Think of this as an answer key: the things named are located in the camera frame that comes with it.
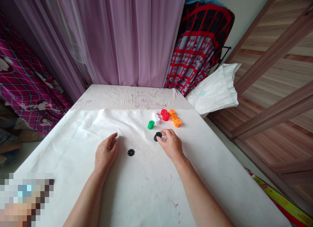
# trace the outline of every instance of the black gear piece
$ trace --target black gear piece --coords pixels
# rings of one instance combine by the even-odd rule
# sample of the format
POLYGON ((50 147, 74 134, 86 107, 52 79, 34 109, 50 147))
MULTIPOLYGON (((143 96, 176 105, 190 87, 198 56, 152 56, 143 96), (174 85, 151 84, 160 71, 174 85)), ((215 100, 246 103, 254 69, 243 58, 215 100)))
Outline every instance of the black gear piece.
POLYGON ((162 133, 161 132, 157 132, 156 135, 154 136, 154 141, 157 142, 157 136, 162 137, 162 133))
POLYGON ((133 156, 135 154, 135 151, 133 149, 130 149, 128 152, 127 152, 128 156, 133 156))

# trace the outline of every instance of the wall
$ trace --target wall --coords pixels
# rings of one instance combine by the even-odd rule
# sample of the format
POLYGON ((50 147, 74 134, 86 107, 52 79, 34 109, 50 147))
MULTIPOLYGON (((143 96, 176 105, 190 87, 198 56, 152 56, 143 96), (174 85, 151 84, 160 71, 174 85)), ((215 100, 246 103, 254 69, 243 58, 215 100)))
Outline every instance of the wall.
MULTIPOLYGON (((225 6, 227 6, 228 9, 235 14, 234 25, 225 43, 225 46, 231 46, 232 48, 234 48, 241 39, 241 37, 246 32, 246 30, 249 28, 254 18, 261 11, 262 7, 267 2, 267 0, 218 0, 218 1, 225 4, 225 6)), ((224 61, 231 53, 231 50, 224 58, 224 61)))

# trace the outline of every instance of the pixelated area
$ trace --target pixelated area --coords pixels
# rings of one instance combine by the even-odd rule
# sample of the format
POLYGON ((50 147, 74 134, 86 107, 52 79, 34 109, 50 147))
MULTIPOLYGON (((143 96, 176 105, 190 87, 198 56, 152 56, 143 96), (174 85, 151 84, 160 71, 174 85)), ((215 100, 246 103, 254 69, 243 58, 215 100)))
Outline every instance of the pixelated area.
POLYGON ((0 226, 36 226, 53 197, 53 174, 2 174, 0 226))

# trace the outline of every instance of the patterned cloth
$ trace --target patterned cloth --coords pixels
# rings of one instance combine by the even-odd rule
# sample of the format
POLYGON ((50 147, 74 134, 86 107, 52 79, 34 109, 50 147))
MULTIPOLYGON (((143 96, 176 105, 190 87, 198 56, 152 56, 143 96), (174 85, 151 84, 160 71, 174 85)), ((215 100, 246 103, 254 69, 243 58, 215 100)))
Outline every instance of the patterned cloth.
POLYGON ((234 14, 227 8, 196 1, 185 4, 164 88, 187 95, 221 58, 234 14))
POLYGON ((22 38, 0 13, 0 97, 46 136, 72 106, 22 38))

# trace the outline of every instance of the white plastic bag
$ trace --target white plastic bag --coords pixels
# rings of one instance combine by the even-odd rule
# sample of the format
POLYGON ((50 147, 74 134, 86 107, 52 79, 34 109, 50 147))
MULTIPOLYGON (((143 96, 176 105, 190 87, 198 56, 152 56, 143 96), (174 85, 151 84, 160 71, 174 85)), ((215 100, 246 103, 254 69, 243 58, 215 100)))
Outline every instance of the white plastic bag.
POLYGON ((186 96, 202 118, 210 112, 238 105, 234 78, 240 66, 238 63, 222 64, 186 96))

